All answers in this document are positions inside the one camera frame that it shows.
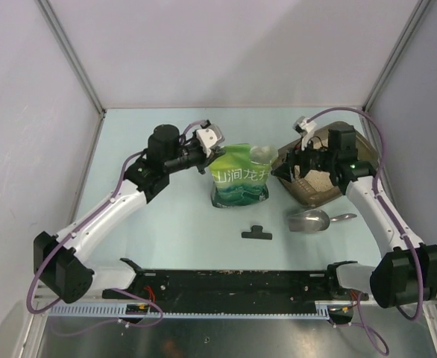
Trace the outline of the metal scoop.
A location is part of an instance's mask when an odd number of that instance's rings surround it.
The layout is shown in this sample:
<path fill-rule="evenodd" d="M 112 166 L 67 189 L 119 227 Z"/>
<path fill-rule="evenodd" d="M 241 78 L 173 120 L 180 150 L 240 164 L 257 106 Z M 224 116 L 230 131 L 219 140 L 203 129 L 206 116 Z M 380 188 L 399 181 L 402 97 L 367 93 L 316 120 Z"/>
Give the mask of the metal scoop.
<path fill-rule="evenodd" d="M 328 229 L 331 223 L 343 222 L 357 218 L 354 213 L 343 213 L 330 217 L 320 209 L 303 211 L 290 215 L 287 218 L 288 228 L 291 232 L 317 233 Z"/>

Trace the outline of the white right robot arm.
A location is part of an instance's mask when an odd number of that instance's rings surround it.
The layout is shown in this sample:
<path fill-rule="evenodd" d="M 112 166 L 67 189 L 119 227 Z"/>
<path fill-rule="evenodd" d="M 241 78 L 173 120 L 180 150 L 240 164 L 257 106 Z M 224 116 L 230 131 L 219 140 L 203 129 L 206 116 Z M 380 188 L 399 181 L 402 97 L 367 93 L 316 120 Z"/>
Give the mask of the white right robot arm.
<path fill-rule="evenodd" d="M 427 245 L 409 228 L 378 178 L 372 162 L 363 160 L 352 125 L 338 123 L 329 129 L 327 145 L 315 148 L 315 123 L 296 125 L 300 139 L 286 151 L 273 176 L 293 182 L 310 171 L 326 172 L 332 185 L 357 208 L 380 251 L 377 266 L 354 261 L 335 263 L 334 274 L 324 280 L 332 299 L 351 289 L 372 295 L 382 308 L 420 304 L 437 296 L 437 245 Z"/>

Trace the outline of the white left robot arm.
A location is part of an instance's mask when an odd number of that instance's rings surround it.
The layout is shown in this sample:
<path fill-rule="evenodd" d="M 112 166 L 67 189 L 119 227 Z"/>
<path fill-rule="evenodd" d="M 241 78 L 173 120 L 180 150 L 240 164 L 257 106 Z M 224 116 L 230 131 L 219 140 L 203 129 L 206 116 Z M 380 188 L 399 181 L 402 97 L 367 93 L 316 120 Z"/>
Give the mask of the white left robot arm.
<path fill-rule="evenodd" d="M 119 289 L 129 298 L 140 296 L 145 281 L 137 275 L 138 265 L 121 258 L 94 267 L 91 254 L 113 228 L 160 194 L 172 174 L 191 168 L 203 174 L 222 155 L 223 141 L 220 129 L 208 120 L 194 122 L 184 131 L 169 124 L 157 126 L 146 148 L 124 161 L 106 198 L 55 235 L 42 232 L 34 239 L 36 280 L 66 304 L 89 291 Z"/>

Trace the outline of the black bag clip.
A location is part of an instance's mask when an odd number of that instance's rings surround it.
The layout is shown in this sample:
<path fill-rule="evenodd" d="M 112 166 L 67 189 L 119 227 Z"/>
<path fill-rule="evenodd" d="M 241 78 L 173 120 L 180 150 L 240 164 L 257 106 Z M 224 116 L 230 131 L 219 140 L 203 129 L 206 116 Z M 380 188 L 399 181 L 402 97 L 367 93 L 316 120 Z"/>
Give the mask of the black bag clip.
<path fill-rule="evenodd" d="M 262 239 L 262 240 L 272 240 L 272 233 L 265 232 L 263 226 L 252 225 L 249 231 L 242 231 L 241 237 L 243 239 Z"/>

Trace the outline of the green litter bag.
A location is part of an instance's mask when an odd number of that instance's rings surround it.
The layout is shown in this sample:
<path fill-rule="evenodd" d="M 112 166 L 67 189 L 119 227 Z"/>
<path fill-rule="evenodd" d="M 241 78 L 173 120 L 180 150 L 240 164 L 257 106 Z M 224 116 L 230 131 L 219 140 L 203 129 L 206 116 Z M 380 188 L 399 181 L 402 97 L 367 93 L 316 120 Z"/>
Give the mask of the green litter bag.
<path fill-rule="evenodd" d="M 227 145 L 210 165 L 213 177 L 211 202 L 217 208 L 244 207 L 266 201 L 267 180 L 278 150 L 270 145 Z"/>

